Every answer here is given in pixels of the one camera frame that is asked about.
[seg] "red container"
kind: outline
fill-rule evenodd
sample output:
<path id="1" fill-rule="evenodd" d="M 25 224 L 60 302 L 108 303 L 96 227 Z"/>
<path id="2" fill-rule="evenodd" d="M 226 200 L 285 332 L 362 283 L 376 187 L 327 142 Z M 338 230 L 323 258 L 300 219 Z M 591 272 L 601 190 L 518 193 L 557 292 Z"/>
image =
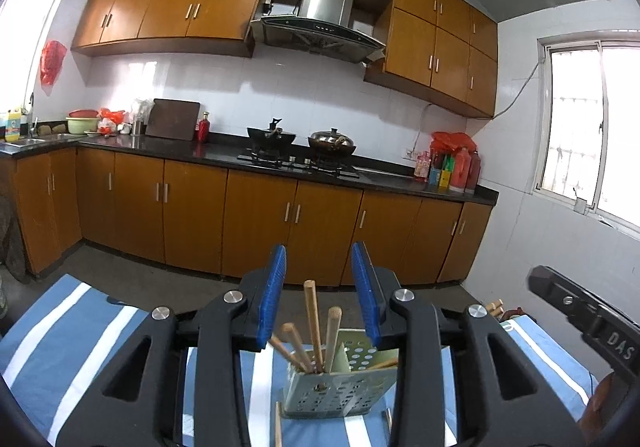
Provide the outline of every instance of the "red container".
<path id="1" fill-rule="evenodd" d="M 205 143 L 207 138 L 209 138 L 209 127 L 211 123 L 209 122 L 209 113 L 205 111 L 202 114 L 202 120 L 198 122 L 198 135 L 197 140 L 200 143 Z"/>

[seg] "black countertop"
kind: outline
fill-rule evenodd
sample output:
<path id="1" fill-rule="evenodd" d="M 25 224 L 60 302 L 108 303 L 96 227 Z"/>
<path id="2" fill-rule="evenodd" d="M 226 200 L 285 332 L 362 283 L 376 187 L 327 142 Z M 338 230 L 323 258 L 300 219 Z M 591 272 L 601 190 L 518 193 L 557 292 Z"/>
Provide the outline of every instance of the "black countertop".
<path id="1" fill-rule="evenodd" d="M 46 143 L 19 148 L 0 143 L 0 157 L 22 158 L 34 154 L 41 154 L 55 149 L 82 146 L 98 149 L 106 149 L 117 152 L 128 152 L 139 156 L 148 156 L 181 162 L 199 163 L 225 167 L 235 170 L 265 173 L 274 176 L 300 179 L 304 181 L 337 185 L 357 189 L 369 189 L 383 192 L 396 192 L 398 194 L 410 194 L 424 198 L 436 198 L 453 202 L 472 202 L 483 205 L 495 205 L 498 200 L 498 192 L 486 187 L 478 186 L 474 195 L 455 194 L 443 189 L 430 188 L 423 182 L 416 181 L 411 175 L 398 175 L 385 172 L 397 171 L 398 166 L 386 162 L 376 162 L 376 169 L 380 171 L 370 172 L 358 170 L 359 178 L 335 177 L 321 172 L 307 172 L 306 170 L 294 170 L 281 167 L 280 169 L 260 166 L 250 161 L 238 159 L 239 154 L 245 154 L 246 148 L 226 144 L 206 143 L 198 144 L 194 141 L 169 140 L 152 136 L 113 136 L 105 138 L 82 137 L 77 140 L 47 141 Z"/>

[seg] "range hood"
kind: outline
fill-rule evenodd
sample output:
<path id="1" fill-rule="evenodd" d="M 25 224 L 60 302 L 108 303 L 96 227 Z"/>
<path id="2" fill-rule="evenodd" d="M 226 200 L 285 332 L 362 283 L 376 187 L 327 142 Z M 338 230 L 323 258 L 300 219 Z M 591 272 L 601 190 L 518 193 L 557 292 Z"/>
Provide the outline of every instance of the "range hood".
<path id="1" fill-rule="evenodd" d="M 254 38 L 348 62 L 384 57 L 385 45 L 348 27 L 353 0 L 302 0 L 297 14 L 265 15 L 251 21 Z"/>

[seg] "plastic bag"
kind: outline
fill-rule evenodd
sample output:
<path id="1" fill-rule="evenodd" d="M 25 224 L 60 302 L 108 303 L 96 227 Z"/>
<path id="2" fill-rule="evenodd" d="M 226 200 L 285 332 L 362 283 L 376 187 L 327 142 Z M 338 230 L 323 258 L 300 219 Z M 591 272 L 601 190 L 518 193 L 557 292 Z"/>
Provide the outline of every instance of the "plastic bag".
<path id="1" fill-rule="evenodd" d="M 49 41 L 44 45 L 40 55 L 40 83 L 53 86 L 60 75 L 62 61 L 66 55 L 65 46 L 59 41 Z"/>

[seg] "utensil holder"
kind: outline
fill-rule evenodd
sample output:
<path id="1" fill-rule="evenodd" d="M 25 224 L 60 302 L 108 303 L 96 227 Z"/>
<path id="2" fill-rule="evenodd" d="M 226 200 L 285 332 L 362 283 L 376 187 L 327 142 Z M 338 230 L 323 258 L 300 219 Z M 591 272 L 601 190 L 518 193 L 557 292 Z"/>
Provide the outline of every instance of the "utensil holder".
<path id="1" fill-rule="evenodd" d="M 378 351 L 364 330 L 338 331 L 330 373 L 307 375 L 289 365 L 283 390 L 287 418 L 336 418 L 366 414 L 396 382 L 396 367 L 368 369 L 398 357 L 398 350 Z M 308 354 L 313 357 L 313 350 Z"/>

